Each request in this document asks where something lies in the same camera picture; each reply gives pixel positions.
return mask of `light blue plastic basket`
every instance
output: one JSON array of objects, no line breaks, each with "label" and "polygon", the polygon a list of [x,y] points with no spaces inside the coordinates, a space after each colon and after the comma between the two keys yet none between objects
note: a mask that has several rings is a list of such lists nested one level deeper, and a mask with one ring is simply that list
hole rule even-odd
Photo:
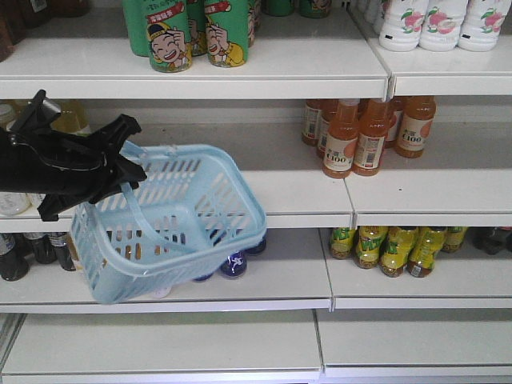
[{"label": "light blue plastic basket", "polygon": [[223,150],[127,142],[122,154],[143,167],[147,180],[80,204],[70,231],[98,302],[123,302],[210,274],[262,240],[265,212]]}]

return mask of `green can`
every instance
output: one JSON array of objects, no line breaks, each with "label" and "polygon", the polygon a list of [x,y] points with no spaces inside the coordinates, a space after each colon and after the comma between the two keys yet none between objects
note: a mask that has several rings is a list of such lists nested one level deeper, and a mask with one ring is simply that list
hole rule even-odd
[{"label": "green can", "polygon": [[305,18],[329,16],[332,0],[299,0],[298,12]]},{"label": "green can", "polygon": [[192,65],[186,0],[142,0],[150,64],[160,72],[181,72]]},{"label": "green can", "polygon": [[186,12],[189,15],[192,56],[200,56],[208,51],[206,48],[205,0],[186,0]]},{"label": "green can", "polygon": [[294,0],[266,0],[263,12],[270,16],[288,16],[294,12]]},{"label": "green can", "polygon": [[137,56],[148,56],[149,46],[146,39],[146,18],[142,14],[139,0],[122,0],[122,11],[125,15],[126,29],[130,48]]},{"label": "green can", "polygon": [[208,58],[214,66],[246,63],[249,39],[248,0],[205,0]]}]

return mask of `supermarket shelf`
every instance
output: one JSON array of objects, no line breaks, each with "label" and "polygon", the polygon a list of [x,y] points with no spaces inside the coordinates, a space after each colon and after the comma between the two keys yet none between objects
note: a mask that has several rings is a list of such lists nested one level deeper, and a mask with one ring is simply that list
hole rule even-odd
[{"label": "supermarket shelf", "polygon": [[[329,231],[321,230],[327,247]],[[352,259],[326,256],[335,309],[512,308],[512,254],[489,256],[468,239],[454,254],[439,253],[434,271],[388,278],[378,267],[358,268]]]},{"label": "supermarket shelf", "polygon": [[372,177],[346,179],[358,226],[509,226],[508,124],[436,123],[423,156],[382,157]]},{"label": "supermarket shelf", "polygon": [[30,314],[2,380],[4,384],[313,382],[320,370],[310,310]]},{"label": "supermarket shelf", "polygon": [[344,9],[323,20],[263,15],[247,64],[206,56],[162,74],[131,53],[121,8],[56,18],[30,32],[2,63],[0,98],[383,98],[387,74]]},{"label": "supermarket shelf", "polygon": [[511,320],[510,310],[319,311],[322,382],[510,382]]},{"label": "supermarket shelf", "polygon": [[512,94],[511,17],[502,27],[498,44],[489,52],[470,52],[458,47],[449,52],[431,52],[421,47],[393,52],[380,46],[378,36],[358,10],[351,14],[390,75],[391,96]]},{"label": "supermarket shelf", "polygon": [[1,281],[0,312],[137,313],[223,310],[297,310],[329,308],[331,291],[316,229],[269,230],[267,248],[248,257],[239,279],[217,272],[205,282],[177,285],[165,298],[151,295],[116,305],[97,304],[80,272],[56,262],[30,260],[29,273],[17,282]]}]

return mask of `white plastic bottle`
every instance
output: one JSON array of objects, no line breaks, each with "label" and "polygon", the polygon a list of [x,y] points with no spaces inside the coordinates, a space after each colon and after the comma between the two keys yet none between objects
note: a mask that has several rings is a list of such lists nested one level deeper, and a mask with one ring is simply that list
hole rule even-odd
[{"label": "white plastic bottle", "polygon": [[419,43],[429,0],[390,0],[379,42],[387,50],[407,52]]},{"label": "white plastic bottle", "polygon": [[512,0],[470,0],[458,46],[465,50],[492,50]]},{"label": "white plastic bottle", "polygon": [[467,0],[430,0],[419,46],[437,52],[455,48],[466,7]]},{"label": "white plastic bottle", "polygon": [[373,24],[378,13],[378,8],[380,7],[381,0],[370,0],[368,2],[368,7],[365,10],[365,20],[370,24]]},{"label": "white plastic bottle", "polygon": [[359,12],[364,13],[366,11],[367,7],[368,7],[368,0],[358,0]]},{"label": "white plastic bottle", "polygon": [[381,0],[378,7],[377,16],[374,20],[374,31],[376,34],[381,33],[382,26],[384,25],[384,17],[386,16],[386,10],[390,6],[391,0]]}]

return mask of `orange juice bottle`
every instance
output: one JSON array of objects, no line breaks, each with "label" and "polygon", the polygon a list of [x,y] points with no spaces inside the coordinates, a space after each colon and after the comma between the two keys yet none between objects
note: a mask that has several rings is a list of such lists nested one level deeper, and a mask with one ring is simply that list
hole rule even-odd
[{"label": "orange juice bottle", "polygon": [[387,131],[385,148],[391,148],[397,142],[398,130],[402,124],[403,110],[406,108],[407,97],[395,96],[390,101],[390,130]]},{"label": "orange juice bottle", "polygon": [[306,100],[304,109],[304,125],[302,126],[302,141],[308,146],[316,146],[318,142],[318,124],[322,112],[322,100],[310,98]]},{"label": "orange juice bottle", "polygon": [[336,115],[327,131],[323,173],[332,178],[345,178],[350,173],[358,140],[359,99],[340,99]]},{"label": "orange juice bottle", "polygon": [[372,176],[378,172],[384,141],[390,128],[388,106],[388,102],[378,98],[368,101],[368,107],[359,121],[358,144],[352,165],[356,174]]},{"label": "orange juice bottle", "polygon": [[317,143],[317,156],[320,158],[323,158],[326,152],[327,131],[329,130],[330,121],[336,115],[337,108],[338,100],[336,98],[328,98],[322,104]]},{"label": "orange juice bottle", "polygon": [[413,96],[407,100],[394,150],[404,158],[419,158],[435,115],[434,96]]}]

